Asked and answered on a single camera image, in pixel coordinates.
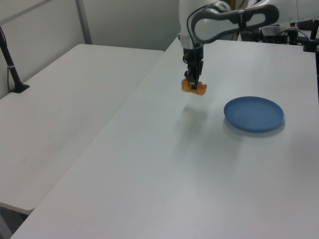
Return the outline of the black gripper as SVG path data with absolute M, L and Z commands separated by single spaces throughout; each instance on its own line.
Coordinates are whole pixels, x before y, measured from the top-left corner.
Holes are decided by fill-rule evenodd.
M 191 81 L 191 89 L 197 89 L 198 79 L 203 68 L 203 47 L 196 49 L 183 49 L 183 62 L 187 64 L 187 70 L 184 73 L 185 78 Z

